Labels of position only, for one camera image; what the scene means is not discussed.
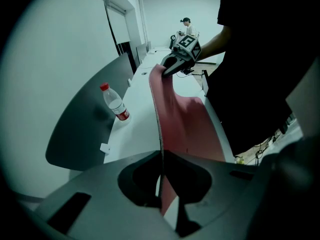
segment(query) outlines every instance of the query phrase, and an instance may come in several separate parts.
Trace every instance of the black clothing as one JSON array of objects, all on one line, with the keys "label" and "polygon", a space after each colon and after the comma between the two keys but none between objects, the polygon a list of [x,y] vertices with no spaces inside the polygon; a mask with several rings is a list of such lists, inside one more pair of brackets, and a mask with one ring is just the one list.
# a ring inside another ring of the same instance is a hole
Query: black clothing
[{"label": "black clothing", "polygon": [[317,55],[318,0],[220,0],[217,23],[231,28],[209,98],[233,155],[285,123],[290,94]]}]

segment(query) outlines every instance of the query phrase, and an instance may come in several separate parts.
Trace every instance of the white table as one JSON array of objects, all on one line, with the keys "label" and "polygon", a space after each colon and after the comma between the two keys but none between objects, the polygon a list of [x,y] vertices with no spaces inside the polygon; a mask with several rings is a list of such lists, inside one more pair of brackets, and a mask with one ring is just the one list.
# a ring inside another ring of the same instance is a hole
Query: white table
[{"label": "white table", "polygon": [[[127,89],[123,98],[123,103],[132,116],[131,121],[128,124],[123,124],[118,118],[115,119],[108,141],[110,154],[105,156],[104,163],[139,153],[152,153],[160,150],[158,123],[149,86],[149,74],[152,68],[156,64],[160,64],[169,53],[170,49],[168,48],[153,48],[137,68],[131,81],[131,87]],[[173,76],[173,88],[180,96],[199,97],[202,100],[217,132],[225,161],[234,163],[234,157],[224,129],[196,79],[193,76],[180,78],[175,74]]]}]

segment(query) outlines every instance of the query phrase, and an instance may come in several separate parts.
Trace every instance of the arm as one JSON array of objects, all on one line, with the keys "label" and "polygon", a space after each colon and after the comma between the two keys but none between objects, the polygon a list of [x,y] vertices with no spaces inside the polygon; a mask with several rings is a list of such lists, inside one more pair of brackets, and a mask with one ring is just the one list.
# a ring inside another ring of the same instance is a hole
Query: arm
[{"label": "arm", "polygon": [[190,34],[190,36],[192,36],[193,38],[195,38],[195,37],[196,37],[196,33],[197,33],[197,31],[196,31],[195,26],[194,26],[194,25],[191,25],[191,34]]},{"label": "arm", "polygon": [[208,43],[201,47],[202,51],[197,61],[201,61],[213,55],[225,52],[230,38],[231,28],[228,26],[223,26],[223,29],[219,34],[217,34]]}]

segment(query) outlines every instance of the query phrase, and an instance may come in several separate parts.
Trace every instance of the cap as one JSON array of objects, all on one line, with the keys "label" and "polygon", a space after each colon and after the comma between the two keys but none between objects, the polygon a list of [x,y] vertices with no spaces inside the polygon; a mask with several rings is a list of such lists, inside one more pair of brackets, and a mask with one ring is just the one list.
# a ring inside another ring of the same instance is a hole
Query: cap
[{"label": "cap", "polygon": [[109,89],[109,84],[107,82],[104,82],[103,84],[100,85],[101,91],[105,91]]},{"label": "cap", "polygon": [[191,20],[188,17],[185,17],[184,19],[180,19],[180,22],[190,22]]}]

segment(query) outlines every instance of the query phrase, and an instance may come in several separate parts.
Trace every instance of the cable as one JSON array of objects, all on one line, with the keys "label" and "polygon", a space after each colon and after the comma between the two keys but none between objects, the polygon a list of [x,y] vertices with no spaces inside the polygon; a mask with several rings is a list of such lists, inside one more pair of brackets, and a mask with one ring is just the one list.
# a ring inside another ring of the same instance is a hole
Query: cable
[{"label": "cable", "polygon": [[271,140],[272,140],[272,137],[270,137],[270,138],[268,139],[267,144],[266,144],[266,146],[264,147],[263,150],[261,150],[261,143],[260,143],[260,148],[259,148],[259,150],[255,153],[255,166],[258,166],[258,165],[259,165],[259,159],[262,158],[262,156],[263,156],[265,150],[268,148],[269,143],[270,143]]},{"label": "cable", "polygon": [[186,78],[186,77],[190,76],[189,74],[187,74],[187,75],[185,75],[185,76],[178,76],[178,73],[175,73],[175,74],[176,74],[176,76],[177,76],[178,78]]},{"label": "cable", "polygon": [[268,138],[267,138],[264,142],[260,143],[260,144],[259,144],[260,146],[259,146],[259,145],[255,145],[254,147],[256,147],[256,148],[257,148],[257,147],[260,147],[260,148],[261,148],[261,145],[265,144],[267,141],[268,141]]},{"label": "cable", "polygon": [[193,73],[189,73],[189,74],[187,74],[187,75],[185,75],[185,76],[178,76],[178,72],[175,73],[175,74],[177,75],[178,78],[186,78],[186,77],[188,77],[188,76],[203,76],[203,75],[204,75],[204,74],[193,74]]}]

